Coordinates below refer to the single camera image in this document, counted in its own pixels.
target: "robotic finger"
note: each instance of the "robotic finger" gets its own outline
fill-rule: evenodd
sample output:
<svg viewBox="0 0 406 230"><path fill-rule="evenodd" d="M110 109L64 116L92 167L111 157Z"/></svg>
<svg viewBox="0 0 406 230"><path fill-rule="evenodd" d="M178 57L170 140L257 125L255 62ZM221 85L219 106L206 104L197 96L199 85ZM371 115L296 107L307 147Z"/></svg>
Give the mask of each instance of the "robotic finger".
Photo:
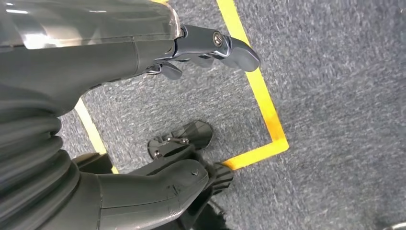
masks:
<svg viewBox="0 0 406 230"><path fill-rule="evenodd" d="M169 79L178 79L182 71L169 61L192 61L201 67L210 67L214 59L224 65L252 72L260 65L258 55L243 41L221 34L217 30L192 26L181 26L182 36L175 40L174 46L146 74L162 73Z"/></svg>

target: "clear plastic cover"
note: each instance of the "clear plastic cover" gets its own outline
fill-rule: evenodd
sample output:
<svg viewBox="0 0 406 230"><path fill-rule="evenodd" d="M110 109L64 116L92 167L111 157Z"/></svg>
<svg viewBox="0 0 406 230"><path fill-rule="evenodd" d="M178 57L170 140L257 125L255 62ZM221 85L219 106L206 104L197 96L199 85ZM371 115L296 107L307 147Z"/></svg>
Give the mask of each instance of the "clear plastic cover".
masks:
<svg viewBox="0 0 406 230"><path fill-rule="evenodd" d="M155 0L2 1L0 46L41 49L180 36L176 12Z"/></svg>

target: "screw head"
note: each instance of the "screw head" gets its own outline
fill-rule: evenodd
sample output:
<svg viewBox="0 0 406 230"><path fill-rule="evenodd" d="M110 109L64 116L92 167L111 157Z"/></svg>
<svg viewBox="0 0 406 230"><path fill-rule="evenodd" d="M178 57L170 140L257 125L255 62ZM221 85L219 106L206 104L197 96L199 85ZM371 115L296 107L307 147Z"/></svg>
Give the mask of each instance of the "screw head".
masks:
<svg viewBox="0 0 406 230"><path fill-rule="evenodd" d="M223 44L223 37L221 36L221 33L217 31L213 33L213 42L217 47L220 47Z"/></svg>
<svg viewBox="0 0 406 230"><path fill-rule="evenodd" d="M199 170L196 169L196 170L192 171L192 175L193 175L193 176L199 175Z"/></svg>
<svg viewBox="0 0 406 230"><path fill-rule="evenodd" d="M158 150L156 150L154 153L154 157L159 158L160 156L161 156L161 153Z"/></svg>

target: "yellow tape line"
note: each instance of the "yellow tape line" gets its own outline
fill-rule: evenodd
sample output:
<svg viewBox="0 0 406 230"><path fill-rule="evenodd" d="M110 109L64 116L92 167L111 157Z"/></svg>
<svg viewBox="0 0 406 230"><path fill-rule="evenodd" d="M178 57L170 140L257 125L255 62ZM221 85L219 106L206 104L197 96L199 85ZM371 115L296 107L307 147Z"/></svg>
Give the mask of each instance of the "yellow tape line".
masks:
<svg viewBox="0 0 406 230"><path fill-rule="evenodd" d="M217 0L217 4L220 8L220 12L224 18L230 35L249 45L247 35L244 31L244 27L241 23L234 1ZM252 88L252 92L254 93L254 97L257 100L259 109L264 118L265 125L271 136L272 143L226 160L224 163L233 170L264 160L268 157L286 151L289 148L285 133L283 132L282 125L279 121L260 69L256 69L254 72L246 72L246 74Z"/></svg>
<svg viewBox="0 0 406 230"><path fill-rule="evenodd" d="M281 152L286 151L289 148L289 144L285 139L273 141L267 145L253 149L236 157L223 162L233 170L243 168L247 165L265 160L269 157L278 155Z"/></svg>
<svg viewBox="0 0 406 230"><path fill-rule="evenodd" d="M86 132L88 133L90 142L93 145L94 150L100 154L106 154L106 147L104 146L104 143L100 138L100 134L97 131L97 128L94 125L93 121L91 120L90 114L81 98L76 104L75 110L78 113ZM112 172L118 173L118 170L114 165L112 167Z"/></svg>
<svg viewBox="0 0 406 230"><path fill-rule="evenodd" d="M157 3L167 3L168 2L168 0L151 0L151 1L154 1Z"/></svg>

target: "metal screw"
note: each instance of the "metal screw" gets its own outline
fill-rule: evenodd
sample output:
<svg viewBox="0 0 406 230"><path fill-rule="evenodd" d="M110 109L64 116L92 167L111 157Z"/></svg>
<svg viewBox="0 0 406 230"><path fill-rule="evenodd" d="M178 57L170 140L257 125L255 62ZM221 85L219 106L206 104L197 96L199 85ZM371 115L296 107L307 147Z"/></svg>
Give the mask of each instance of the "metal screw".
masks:
<svg viewBox="0 0 406 230"><path fill-rule="evenodd" d="M162 156L161 153L158 150L156 150L155 153L154 153L155 159L158 159L161 156Z"/></svg>
<svg viewBox="0 0 406 230"><path fill-rule="evenodd" d="M193 176L199 175L199 170L196 169L196 171L192 171L192 175L193 175Z"/></svg>
<svg viewBox="0 0 406 230"><path fill-rule="evenodd" d="M221 46L221 44L223 43L223 37L221 36L221 33L217 31L213 33L213 42L215 46Z"/></svg>
<svg viewBox="0 0 406 230"><path fill-rule="evenodd" d="M176 141L176 142L183 143L183 144L189 143L189 139L187 139L187 138L168 138L168 141Z"/></svg>

